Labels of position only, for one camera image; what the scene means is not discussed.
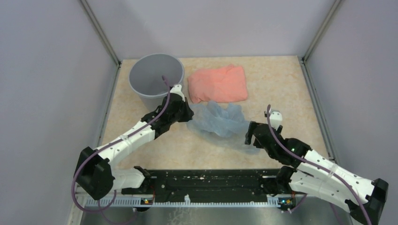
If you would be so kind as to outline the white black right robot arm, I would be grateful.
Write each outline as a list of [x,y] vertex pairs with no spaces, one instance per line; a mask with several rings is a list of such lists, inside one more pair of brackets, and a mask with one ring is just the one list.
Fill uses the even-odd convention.
[[274,179],[268,179],[271,195],[305,193],[327,201],[364,225],[377,225],[387,199],[389,184],[383,179],[362,178],[321,156],[296,138],[283,138],[282,127],[251,121],[245,144],[264,149],[283,164]]

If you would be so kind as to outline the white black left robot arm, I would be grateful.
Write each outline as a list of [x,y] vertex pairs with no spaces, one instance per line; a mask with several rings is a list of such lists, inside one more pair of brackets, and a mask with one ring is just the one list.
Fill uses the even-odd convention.
[[143,169],[135,166],[119,170],[116,166],[140,146],[168,132],[174,123],[188,122],[193,115],[184,94],[178,90],[171,91],[155,111],[143,116],[129,131],[96,150],[90,147],[82,150],[74,182],[94,200],[124,188],[133,188],[140,194],[148,192],[151,182]]

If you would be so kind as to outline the light blue plastic trash bag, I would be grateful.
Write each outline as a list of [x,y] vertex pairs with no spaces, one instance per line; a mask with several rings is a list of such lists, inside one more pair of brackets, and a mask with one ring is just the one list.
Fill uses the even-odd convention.
[[242,106],[229,103],[226,108],[215,101],[206,105],[190,104],[194,112],[187,128],[216,146],[256,155],[260,149],[245,144],[249,121],[245,119]]

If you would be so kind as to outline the grey plastic trash bin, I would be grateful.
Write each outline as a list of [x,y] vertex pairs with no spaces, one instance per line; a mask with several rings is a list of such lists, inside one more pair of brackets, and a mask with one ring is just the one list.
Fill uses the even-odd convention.
[[148,111],[162,104],[169,86],[183,84],[182,62],[165,53],[155,53],[139,59],[130,70],[129,83]]

